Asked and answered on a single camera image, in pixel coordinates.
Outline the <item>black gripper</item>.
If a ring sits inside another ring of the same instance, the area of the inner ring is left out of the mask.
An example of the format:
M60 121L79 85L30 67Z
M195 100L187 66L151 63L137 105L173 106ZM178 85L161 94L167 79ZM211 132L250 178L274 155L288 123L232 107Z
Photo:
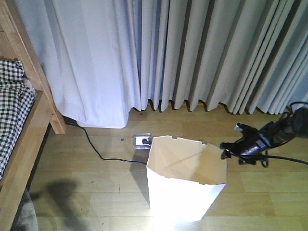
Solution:
M239 165L256 165L260 161L262 165L269 165L267 144L258 136L242 136L236 142L222 142L220 149L223 150L221 159L238 158Z

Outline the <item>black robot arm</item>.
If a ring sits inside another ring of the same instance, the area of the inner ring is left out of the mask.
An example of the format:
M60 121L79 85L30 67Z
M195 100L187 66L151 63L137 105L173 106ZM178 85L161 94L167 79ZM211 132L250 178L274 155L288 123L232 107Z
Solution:
M308 109L306 107L284 112L278 121L271 121L260 129L237 123L235 130L241 132L243 136L233 143L220 144L220 149L223 150L222 160L235 156L240 165L255 165L257 161L260 161L263 167L269 166L270 158L307 164L302 160L268 155L269 149L284 145L295 137L308 137Z

